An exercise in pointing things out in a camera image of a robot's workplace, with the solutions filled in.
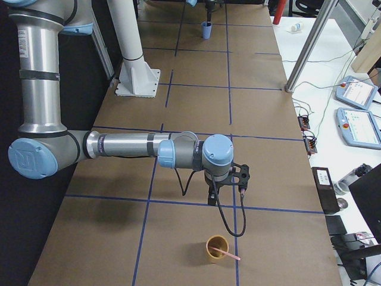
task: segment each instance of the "bottle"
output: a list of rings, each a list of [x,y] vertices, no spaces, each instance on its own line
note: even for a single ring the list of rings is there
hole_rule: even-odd
[[[350,171],[344,178],[333,184],[336,195],[345,195],[349,192],[349,185],[355,182],[359,177],[364,176],[371,171],[372,167],[362,164],[360,167]]]
[[[302,30],[303,27],[304,27],[303,22],[297,22],[296,24],[291,26],[291,32],[293,32],[293,33],[298,32],[298,31]]]

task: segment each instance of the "white desk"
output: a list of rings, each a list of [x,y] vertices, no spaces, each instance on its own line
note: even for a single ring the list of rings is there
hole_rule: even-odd
[[[304,28],[301,33],[289,33],[291,25],[302,21]],[[314,24],[313,18],[288,18],[282,17],[280,24],[274,26],[274,31],[279,47],[280,54],[283,59],[286,76],[289,77],[299,53],[305,43],[305,40]],[[367,79],[367,74],[354,73],[350,67],[351,60],[355,57],[352,47],[345,39],[339,26],[334,19],[330,19],[323,30],[309,61],[326,61],[346,54],[342,58],[323,63],[307,63],[293,93],[293,97],[297,100],[307,102],[313,114],[310,115],[311,130],[317,135],[317,154],[310,158],[311,167],[327,167],[329,169],[333,182],[340,180],[349,171],[355,169],[362,163],[376,167],[381,163],[381,151],[365,148],[349,147],[344,144],[339,133],[336,121],[335,110],[339,107],[349,107],[335,100],[333,88],[318,89],[307,83],[310,82],[319,87],[332,86],[337,84],[337,80],[341,80],[347,75],[353,75],[360,79]],[[323,118],[324,109],[327,106],[324,120],[321,123],[320,131],[318,125]],[[381,116],[381,105],[372,103],[370,110],[373,114]],[[377,124],[381,127],[381,120],[376,119]],[[339,212],[348,233],[367,231],[370,232],[361,213],[359,212],[351,194],[342,196],[348,202],[349,206],[346,210]],[[349,285],[349,278],[344,268],[339,268],[342,276],[343,285]]]

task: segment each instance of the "white cylindrical post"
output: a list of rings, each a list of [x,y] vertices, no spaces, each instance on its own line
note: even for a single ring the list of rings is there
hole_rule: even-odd
[[[123,56],[117,95],[154,97],[160,70],[144,61],[138,24],[132,0],[107,0]]]

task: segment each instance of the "red tube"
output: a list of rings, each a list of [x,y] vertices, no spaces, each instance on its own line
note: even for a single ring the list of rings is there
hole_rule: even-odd
[[[276,13],[274,17],[273,24],[278,25],[280,22],[280,18],[282,18],[283,11],[285,10],[287,0],[279,0],[278,7],[276,8]]]

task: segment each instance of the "blue joint cap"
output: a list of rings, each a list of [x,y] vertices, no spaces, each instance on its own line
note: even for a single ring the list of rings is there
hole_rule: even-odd
[[[192,7],[196,6],[197,0],[186,0],[188,4],[190,4]]]
[[[204,157],[215,166],[226,166],[233,161],[233,143],[221,134],[208,137],[202,146]]]
[[[8,149],[9,161],[16,171],[29,179],[43,179],[58,170],[57,159],[43,143],[29,138],[15,140]]]
[[[158,162],[161,167],[174,169],[176,164],[176,153],[173,140],[163,140],[157,151]]]
[[[87,36],[93,32],[93,23],[80,26],[65,26],[61,34],[72,36]]]
[[[35,3],[37,0],[3,0],[7,5],[11,7],[25,7]]]

